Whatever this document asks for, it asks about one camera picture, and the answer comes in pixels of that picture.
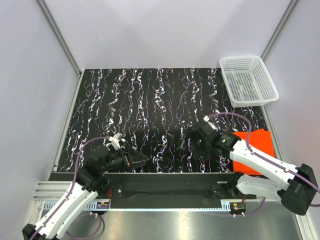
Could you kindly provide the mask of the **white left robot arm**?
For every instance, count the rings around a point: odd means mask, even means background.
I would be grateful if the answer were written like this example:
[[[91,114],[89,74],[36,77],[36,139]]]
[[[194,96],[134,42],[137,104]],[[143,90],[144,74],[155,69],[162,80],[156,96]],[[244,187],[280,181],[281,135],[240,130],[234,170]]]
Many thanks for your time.
[[[135,170],[150,159],[120,137],[110,137],[108,141],[112,149],[104,145],[96,147],[86,163],[76,168],[72,182],[52,209],[37,223],[28,223],[22,229],[25,240],[61,239],[91,201],[111,196],[105,172]]]

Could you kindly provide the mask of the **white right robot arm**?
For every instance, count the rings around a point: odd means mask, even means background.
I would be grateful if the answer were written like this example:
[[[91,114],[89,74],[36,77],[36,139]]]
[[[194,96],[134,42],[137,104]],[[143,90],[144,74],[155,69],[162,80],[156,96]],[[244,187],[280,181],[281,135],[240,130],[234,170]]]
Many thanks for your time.
[[[310,166],[296,166],[272,157],[236,134],[217,129],[208,117],[187,128],[178,149],[189,149],[199,160],[214,155],[229,158],[262,174],[254,177],[244,172],[233,173],[213,191],[220,198],[255,195],[280,202],[292,213],[304,216],[319,190]]]

